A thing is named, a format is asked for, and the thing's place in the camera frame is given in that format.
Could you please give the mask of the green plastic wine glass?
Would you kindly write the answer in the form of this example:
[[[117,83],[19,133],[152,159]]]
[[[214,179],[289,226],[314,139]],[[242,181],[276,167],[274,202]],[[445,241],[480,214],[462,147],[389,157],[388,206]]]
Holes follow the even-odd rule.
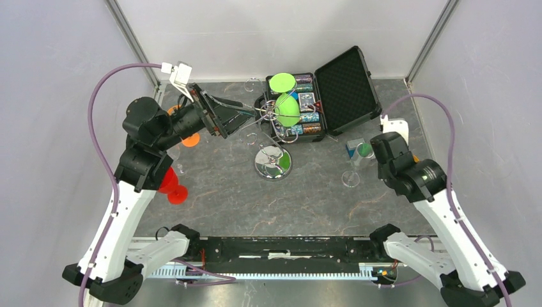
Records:
[[[274,112],[277,115],[277,121],[283,127],[296,125],[300,120],[300,107],[297,100],[293,97],[297,82],[293,75],[281,72],[273,75],[268,85],[270,89],[278,93],[275,100]]]

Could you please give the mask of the red plastic wine glass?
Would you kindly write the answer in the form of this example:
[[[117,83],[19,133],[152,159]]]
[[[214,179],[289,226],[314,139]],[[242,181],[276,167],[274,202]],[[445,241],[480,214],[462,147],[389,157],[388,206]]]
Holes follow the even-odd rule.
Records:
[[[161,194],[165,194],[172,205],[182,204],[189,194],[188,189],[178,182],[178,176],[172,167],[166,171],[157,191]]]

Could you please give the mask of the clear wine glass front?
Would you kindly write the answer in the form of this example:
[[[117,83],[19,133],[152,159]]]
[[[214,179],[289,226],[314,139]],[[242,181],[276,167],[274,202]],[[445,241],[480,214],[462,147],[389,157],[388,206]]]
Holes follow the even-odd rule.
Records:
[[[356,187],[360,184],[361,175],[372,167],[375,153],[369,143],[360,143],[353,150],[350,157],[350,169],[346,170],[341,177],[346,187]]]

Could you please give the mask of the clear wine glass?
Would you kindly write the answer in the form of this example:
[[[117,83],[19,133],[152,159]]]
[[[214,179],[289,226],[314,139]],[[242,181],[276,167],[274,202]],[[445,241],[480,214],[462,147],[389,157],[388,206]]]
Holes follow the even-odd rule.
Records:
[[[350,157],[350,169],[346,170],[341,177],[346,187],[356,187],[360,184],[361,175],[372,167],[375,153],[369,143],[360,143],[353,150]]]
[[[167,154],[173,160],[171,167],[174,169],[175,173],[178,176],[184,175],[185,168],[183,167],[183,164],[180,159],[181,154],[182,154],[182,146],[179,144],[174,145],[173,147],[167,150]]]

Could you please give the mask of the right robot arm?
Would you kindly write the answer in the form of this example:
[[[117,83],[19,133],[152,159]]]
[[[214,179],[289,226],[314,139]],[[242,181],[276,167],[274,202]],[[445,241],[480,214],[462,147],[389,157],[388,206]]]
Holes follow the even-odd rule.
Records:
[[[448,259],[438,256],[387,224],[370,234],[369,253],[378,261],[397,260],[440,292],[448,306],[496,306],[526,285],[520,272],[507,270],[481,242],[460,208],[440,165],[415,161],[405,139],[386,132],[370,141],[378,178],[422,214],[444,245]]]

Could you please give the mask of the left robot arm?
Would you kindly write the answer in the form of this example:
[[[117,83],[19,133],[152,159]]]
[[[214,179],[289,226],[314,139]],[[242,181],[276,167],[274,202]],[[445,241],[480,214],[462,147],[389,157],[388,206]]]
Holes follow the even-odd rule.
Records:
[[[179,257],[194,260],[201,252],[199,233],[181,224],[142,251],[128,252],[147,206],[160,189],[173,183],[168,150],[204,129],[226,138],[256,115],[251,106],[214,97],[195,83],[184,96],[187,105],[172,114],[151,97],[137,98],[127,107],[122,123],[126,148],[117,168],[107,168],[112,183],[108,207],[87,252],[62,273],[79,287],[80,306],[87,296],[127,304],[151,273]]]

